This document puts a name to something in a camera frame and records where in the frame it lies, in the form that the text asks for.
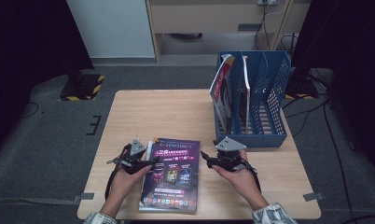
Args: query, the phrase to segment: patterned sleeve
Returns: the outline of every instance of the patterned sleeve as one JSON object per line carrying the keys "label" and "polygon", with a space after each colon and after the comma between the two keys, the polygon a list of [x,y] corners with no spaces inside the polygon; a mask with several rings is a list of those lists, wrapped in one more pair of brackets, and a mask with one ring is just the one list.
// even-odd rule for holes
{"label": "patterned sleeve", "polygon": [[84,224],[116,224],[116,221],[101,213],[90,213]]}
{"label": "patterned sleeve", "polygon": [[297,224],[278,203],[254,211],[252,217],[255,224]]}

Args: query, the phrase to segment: electrical outlet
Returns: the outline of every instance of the electrical outlet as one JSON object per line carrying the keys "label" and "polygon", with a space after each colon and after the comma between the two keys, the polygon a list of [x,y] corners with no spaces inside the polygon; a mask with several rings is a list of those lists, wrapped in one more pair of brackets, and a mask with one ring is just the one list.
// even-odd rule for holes
{"label": "electrical outlet", "polygon": [[280,4],[280,0],[257,0],[258,6],[276,6]]}

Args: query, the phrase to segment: magazine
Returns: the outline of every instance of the magazine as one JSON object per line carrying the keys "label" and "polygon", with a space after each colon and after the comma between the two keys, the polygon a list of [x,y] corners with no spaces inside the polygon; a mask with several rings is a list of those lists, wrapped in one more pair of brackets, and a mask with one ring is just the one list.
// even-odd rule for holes
{"label": "magazine", "polygon": [[148,160],[160,157],[144,176],[140,212],[197,211],[200,141],[158,138],[149,142]]}
{"label": "magazine", "polygon": [[225,133],[231,133],[232,91],[229,76],[235,57],[231,54],[224,54],[221,59],[223,61],[216,72],[210,94],[222,128]]}
{"label": "magazine", "polygon": [[248,61],[248,56],[243,56],[243,85],[241,91],[240,100],[240,118],[243,122],[243,127],[245,133],[249,131],[249,102],[251,98],[251,87],[249,86],[248,71],[246,69],[246,62]]}

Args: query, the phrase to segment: cable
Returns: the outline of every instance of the cable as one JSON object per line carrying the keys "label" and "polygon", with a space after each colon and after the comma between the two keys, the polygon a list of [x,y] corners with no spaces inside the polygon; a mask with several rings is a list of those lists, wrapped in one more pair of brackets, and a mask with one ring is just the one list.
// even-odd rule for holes
{"label": "cable", "polygon": [[327,126],[327,130],[329,131],[330,133],[330,138],[332,139],[332,143],[333,143],[333,147],[335,149],[335,152],[336,152],[336,155],[337,155],[337,159],[339,161],[339,166],[340,166],[340,171],[341,171],[341,178],[342,178],[342,183],[343,183],[343,186],[344,186],[344,192],[345,192],[345,196],[347,198],[347,204],[348,204],[348,209],[350,210],[350,214],[351,214],[351,217],[352,218],[355,218],[355,215],[353,213],[353,208],[351,206],[351,201],[350,201],[350,194],[348,192],[348,189],[347,189],[347,181],[345,180],[345,174],[344,174],[344,168],[342,166],[342,162],[341,162],[341,158],[340,158],[340,153],[339,153],[339,149],[337,148],[337,145],[336,145],[336,141],[335,141],[335,138],[334,138],[334,135],[333,135],[333,132],[330,128],[330,124],[329,124],[329,121],[327,119],[327,114],[326,114],[326,104],[324,104],[324,117],[325,117],[325,122],[326,122],[326,126]]}
{"label": "cable", "polygon": [[279,11],[279,12],[272,12],[272,13],[269,13],[269,14],[267,14],[267,15],[268,15],[268,16],[271,16],[271,15],[278,15],[278,14],[283,13],[283,12],[285,11],[285,9],[286,9],[286,0],[284,0],[284,8],[283,8],[281,11]]}
{"label": "cable", "polygon": [[302,96],[300,96],[299,98],[295,98],[293,101],[291,101],[291,102],[287,103],[286,105],[284,105],[284,106],[282,107],[282,109],[287,108],[288,106],[290,106],[290,105],[292,105],[293,103],[295,103],[297,100],[304,99],[304,97],[306,97],[306,96],[309,96],[309,94],[302,95]]}
{"label": "cable", "polygon": [[362,217],[355,217],[354,215],[354,212],[353,212],[353,208],[351,206],[351,201],[350,201],[350,194],[349,194],[349,191],[348,191],[348,188],[347,188],[347,181],[345,179],[345,173],[344,173],[344,168],[342,166],[342,162],[341,162],[341,158],[340,158],[340,153],[339,153],[339,149],[337,148],[337,145],[336,145],[336,141],[335,141],[335,138],[334,138],[334,135],[333,135],[333,132],[330,128],[330,124],[329,124],[329,121],[327,119],[327,114],[326,114],[326,103],[324,104],[324,116],[325,116],[325,122],[326,122],[326,126],[327,126],[327,129],[329,130],[329,133],[330,133],[330,137],[332,139],[332,143],[333,143],[333,147],[335,148],[335,151],[336,151],[336,155],[337,155],[337,158],[338,158],[338,161],[339,161],[339,166],[340,166],[340,171],[341,171],[341,178],[342,178],[342,183],[343,183],[343,187],[344,187],[344,192],[345,192],[345,196],[347,198],[347,204],[348,204],[348,208],[350,210],[350,214],[351,214],[351,219],[347,220],[347,221],[344,221],[342,224],[347,224],[347,223],[355,223],[357,224],[357,221],[358,220],[363,220],[363,219],[368,219],[368,218],[375,218],[375,216],[362,216]]}
{"label": "cable", "polygon": [[293,54],[293,52],[295,51],[295,48],[290,48],[290,49],[286,49],[285,48],[285,44],[284,44],[284,38],[285,37],[289,37],[289,36],[292,36],[293,38],[296,38],[296,39],[299,39],[298,36],[295,36],[295,35],[283,35],[283,37],[281,37],[281,45],[283,46],[283,49],[284,51],[286,51],[286,53],[290,53],[290,54]]}
{"label": "cable", "polygon": [[369,219],[369,218],[375,218],[375,215],[373,215],[373,216],[362,216],[362,217],[352,218],[350,220],[344,221],[342,224],[348,224],[348,223],[351,223],[351,222],[355,222],[356,223],[356,221],[363,220],[363,219]]}
{"label": "cable", "polygon": [[263,12],[263,29],[264,29],[264,34],[266,35],[266,39],[267,39],[267,46],[270,50],[270,40],[269,40],[269,36],[267,35],[267,30],[266,30],[266,11],[267,11],[267,8],[269,7],[269,4],[267,4],[266,7],[263,7],[264,8],[264,12]]}
{"label": "cable", "polygon": [[22,119],[30,118],[32,115],[36,114],[36,112],[38,112],[38,110],[39,110],[39,104],[37,104],[35,102],[29,102],[29,104],[36,105],[36,110],[32,114],[30,114],[30,115],[21,116]]}
{"label": "cable", "polygon": [[263,26],[263,29],[264,29],[264,32],[265,32],[265,35],[266,35],[266,38],[267,38],[267,43],[268,43],[268,48],[270,49],[270,40],[269,40],[269,36],[267,35],[267,31],[266,31],[266,24],[265,24],[265,20],[266,20],[266,10],[267,10],[267,7],[269,6],[269,4],[265,5],[263,7],[263,17],[262,17],[262,20],[260,22],[260,25],[257,27],[257,33],[255,34],[255,46],[257,47],[257,49],[259,49],[259,47],[257,46],[257,34],[259,33],[260,31],[260,28]]}
{"label": "cable", "polygon": [[305,111],[302,111],[302,112],[298,112],[297,114],[293,114],[293,115],[289,115],[289,116],[285,116],[285,117],[286,117],[287,119],[289,119],[289,118],[295,117],[295,116],[300,115],[300,114],[311,113],[311,112],[313,112],[314,110],[316,110],[316,109],[320,108],[321,106],[323,106],[324,104],[326,104],[328,101],[329,101],[329,99],[325,100],[323,103],[321,103],[320,105],[314,107],[313,109],[305,110]]}
{"label": "cable", "polygon": [[307,118],[309,117],[309,115],[311,114],[311,112],[313,112],[314,110],[317,110],[317,109],[320,108],[322,105],[325,105],[329,100],[330,100],[330,99],[327,98],[323,103],[321,103],[320,105],[316,106],[316,107],[313,108],[313,109],[306,110],[306,111],[303,111],[303,112],[299,112],[299,113],[294,114],[294,115],[285,116],[286,118],[291,118],[291,117],[295,117],[295,116],[300,115],[300,114],[307,113],[306,117],[304,118],[303,124],[301,125],[300,130],[299,130],[297,133],[292,134],[292,136],[295,137],[295,136],[297,136],[299,133],[301,133],[301,131],[302,131],[303,128],[304,128],[304,125],[306,124]]}

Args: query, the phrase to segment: hand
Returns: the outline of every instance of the hand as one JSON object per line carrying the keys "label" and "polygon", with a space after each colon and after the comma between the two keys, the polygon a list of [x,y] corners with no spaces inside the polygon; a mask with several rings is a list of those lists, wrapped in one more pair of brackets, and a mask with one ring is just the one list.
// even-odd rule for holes
{"label": "hand", "polygon": [[129,175],[123,169],[119,169],[112,181],[108,199],[105,201],[100,213],[115,218],[124,199],[132,190],[132,186],[149,172],[150,168],[151,165],[148,165],[133,175]]}
{"label": "hand", "polygon": [[[240,150],[240,156],[248,161],[244,150]],[[257,183],[251,172],[247,169],[229,172],[216,165],[213,165],[213,169],[230,182],[235,190],[248,201],[254,211],[269,205],[257,188]]]}

